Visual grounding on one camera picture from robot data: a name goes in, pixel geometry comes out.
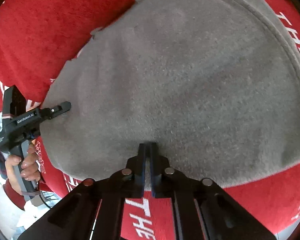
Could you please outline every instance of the gray cloth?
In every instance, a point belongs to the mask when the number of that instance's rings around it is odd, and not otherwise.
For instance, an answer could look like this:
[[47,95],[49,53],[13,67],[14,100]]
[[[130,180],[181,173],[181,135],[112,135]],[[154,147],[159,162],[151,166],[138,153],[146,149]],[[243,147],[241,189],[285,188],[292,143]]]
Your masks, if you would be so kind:
[[138,0],[66,63],[41,125],[52,164],[77,179],[125,167],[138,144],[221,186],[300,163],[300,54],[264,0]]

